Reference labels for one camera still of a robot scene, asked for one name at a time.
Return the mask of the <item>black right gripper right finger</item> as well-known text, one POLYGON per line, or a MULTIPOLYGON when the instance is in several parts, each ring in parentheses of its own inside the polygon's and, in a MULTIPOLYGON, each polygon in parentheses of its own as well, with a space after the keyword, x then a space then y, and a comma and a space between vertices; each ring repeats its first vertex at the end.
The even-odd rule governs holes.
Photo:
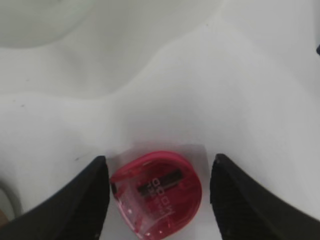
POLYGON ((320 222, 283 201, 237 166, 215 156, 210 203, 224 240, 318 240, 320 222))

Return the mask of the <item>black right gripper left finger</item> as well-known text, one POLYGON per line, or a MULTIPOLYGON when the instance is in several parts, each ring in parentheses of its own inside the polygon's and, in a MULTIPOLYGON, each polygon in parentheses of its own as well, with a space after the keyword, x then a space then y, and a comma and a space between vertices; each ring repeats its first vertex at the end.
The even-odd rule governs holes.
POLYGON ((109 172, 96 157, 52 197, 0 230, 2 240, 98 240, 110 203, 109 172))

